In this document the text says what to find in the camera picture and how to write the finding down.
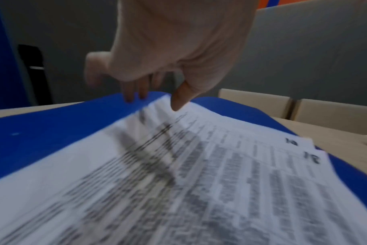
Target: hand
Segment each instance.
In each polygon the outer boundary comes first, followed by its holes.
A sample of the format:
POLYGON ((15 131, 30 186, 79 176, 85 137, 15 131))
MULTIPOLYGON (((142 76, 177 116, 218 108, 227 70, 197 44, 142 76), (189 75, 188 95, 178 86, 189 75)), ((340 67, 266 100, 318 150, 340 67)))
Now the hand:
POLYGON ((121 83, 126 101, 145 98, 167 71, 181 70, 185 81, 173 93, 175 111, 219 83, 238 58, 258 0, 121 0, 118 29, 110 52, 89 53, 87 84, 104 75, 121 83))

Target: blue folder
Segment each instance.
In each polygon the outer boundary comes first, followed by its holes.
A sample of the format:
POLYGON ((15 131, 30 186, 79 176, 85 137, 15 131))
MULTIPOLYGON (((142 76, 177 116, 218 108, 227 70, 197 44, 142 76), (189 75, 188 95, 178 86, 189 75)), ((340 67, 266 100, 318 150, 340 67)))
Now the blue folder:
MULTIPOLYGON (((95 133, 165 94, 151 92, 147 99, 131 104, 126 104, 121 94, 114 94, 67 107, 0 118, 0 178, 95 133)), ((223 116, 294 134, 256 108, 214 97, 196 98, 193 102, 223 116)), ((367 175, 335 156, 330 155, 330 160, 339 178, 367 207, 367 175)))

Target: blue wall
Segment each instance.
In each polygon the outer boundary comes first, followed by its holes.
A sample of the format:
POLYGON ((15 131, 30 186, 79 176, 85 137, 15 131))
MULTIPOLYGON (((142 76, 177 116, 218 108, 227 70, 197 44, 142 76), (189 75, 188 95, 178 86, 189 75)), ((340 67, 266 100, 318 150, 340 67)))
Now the blue wall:
POLYGON ((0 109, 28 106, 30 103, 0 18, 0 109))

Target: paper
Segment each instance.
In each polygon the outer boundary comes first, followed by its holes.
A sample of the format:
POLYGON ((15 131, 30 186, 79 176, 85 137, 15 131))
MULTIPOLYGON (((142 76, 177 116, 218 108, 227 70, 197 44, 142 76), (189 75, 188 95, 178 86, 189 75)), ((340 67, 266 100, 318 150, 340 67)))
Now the paper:
POLYGON ((367 245, 325 152, 210 114, 163 97, 0 179, 0 245, 367 245))

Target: white paper sheet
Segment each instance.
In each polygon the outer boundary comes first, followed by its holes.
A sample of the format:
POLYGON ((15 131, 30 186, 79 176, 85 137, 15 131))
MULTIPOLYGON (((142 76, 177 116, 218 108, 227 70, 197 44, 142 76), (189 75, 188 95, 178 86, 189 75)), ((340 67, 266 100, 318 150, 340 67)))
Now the white paper sheet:
POLYGON ((161 98, 1 179, 0 245, 367 245, 325 152, 201 110, 161 98))

